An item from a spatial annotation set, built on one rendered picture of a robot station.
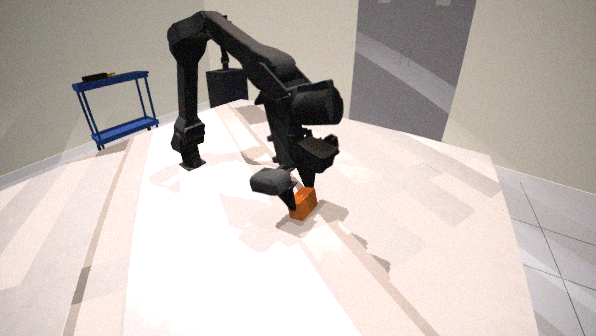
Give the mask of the orange block with dark square face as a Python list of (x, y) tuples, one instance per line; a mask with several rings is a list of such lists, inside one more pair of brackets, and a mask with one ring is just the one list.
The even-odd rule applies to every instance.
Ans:
[(304, 219), (318, 206), (315, 188), (302, 187), (294, 194), (296, 211), (288, 207), (290, 218), (304, 221)]

